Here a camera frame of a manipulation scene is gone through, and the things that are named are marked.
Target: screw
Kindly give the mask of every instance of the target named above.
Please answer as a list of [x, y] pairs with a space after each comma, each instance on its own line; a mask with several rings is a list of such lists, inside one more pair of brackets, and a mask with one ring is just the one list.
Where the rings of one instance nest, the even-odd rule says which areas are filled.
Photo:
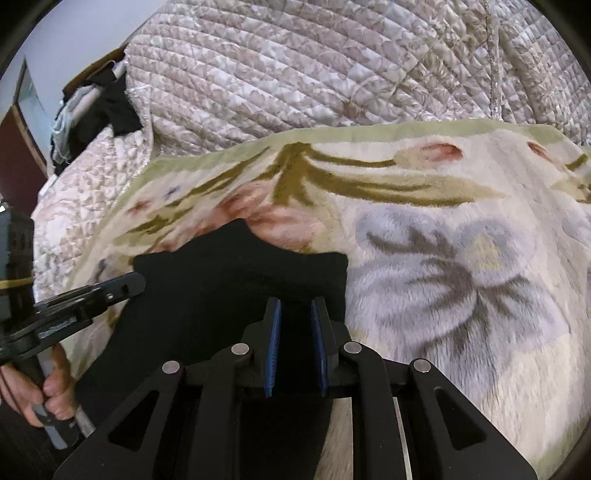
[[178, 369], [181, 368], [181, 365], [176, 360], [169, 360], [162, 366], [162, 371], [165, 374], [175, 374], [178, 372]]
[[347, 353], [359, 353], [361, 351], [361, 345], [357, 342], [347, 342], [345, 344], [345, 352]]
[[431, 370], [431, 363], [424, 358], [419, 358], [413, 362], [413, 367], [416, 371], [426, 374], [429, 370]]
[[250, 347], [245, 343], [236, 343], [235, 345], [232, 345], [232, 353], [234, 355], [246, 355], [249, 350]]

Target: black handle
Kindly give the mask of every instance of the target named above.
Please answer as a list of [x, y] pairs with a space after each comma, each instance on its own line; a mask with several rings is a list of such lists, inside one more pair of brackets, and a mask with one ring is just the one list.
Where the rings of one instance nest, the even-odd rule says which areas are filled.
[[[23, 374], [28, 376], [43, 392], [45, 375], [36, 355], [14, 363], [14, 366]], [[33, 411], [39, 421], [45, 427], [54, 447], [58, 450], [65, 450], [72, 447], [80, 438], [80, 430], [74, 419], [58, 420], [49, 413], [43, 405], [35, 405]]]

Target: wall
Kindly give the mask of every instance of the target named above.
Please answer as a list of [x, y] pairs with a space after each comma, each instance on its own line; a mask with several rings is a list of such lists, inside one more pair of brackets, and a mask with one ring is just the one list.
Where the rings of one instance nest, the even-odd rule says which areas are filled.
[[61, 89], [125, 41], [165, 0], [61, 0], [34, 28], [0, 79], [0, 118], [12, 104], [22, 60], [50, 118]]

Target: floral quilt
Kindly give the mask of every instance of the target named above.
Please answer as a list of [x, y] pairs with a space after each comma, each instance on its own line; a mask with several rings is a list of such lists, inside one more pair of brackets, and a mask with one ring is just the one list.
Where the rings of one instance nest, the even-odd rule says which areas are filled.
[[[588, 163], [552, 127], [491, 120], [302, 129], [159, 158], [104, 218], [69, 287], [236, 218], [278, 247], [342, 252], [352, 336], [385, 358], [431, 360], [543, 480], [591, 413]], [[119, 312], [64, 342], [76, 376]], [[319, 479], [352, 478], [349, 415], [335, 404]]]

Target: human hand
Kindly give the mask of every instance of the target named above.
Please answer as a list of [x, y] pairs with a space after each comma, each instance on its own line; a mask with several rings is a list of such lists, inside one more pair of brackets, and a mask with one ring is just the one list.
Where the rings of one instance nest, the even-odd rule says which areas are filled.
[[[74, 416], [77, 409], [74, 400], [75, 383], [70, 373], [70, 362], [59, 343], [53, 346], [51, 358], [54, 369], [43, 384], [43, 392], [48, 398], [45, 402], [45, 408], [50, 413], [53, 413], [58, 420], [67, 420]], [[12, 365], [4, 365], [0, 369], [4, 377], [0, 376], [2, 399], [14, 411], [22, 412], [31, 425], [42, 427], [43, 424], [33, 412], [33, 405], [40, 405], [45, 400], [39, 387]]]

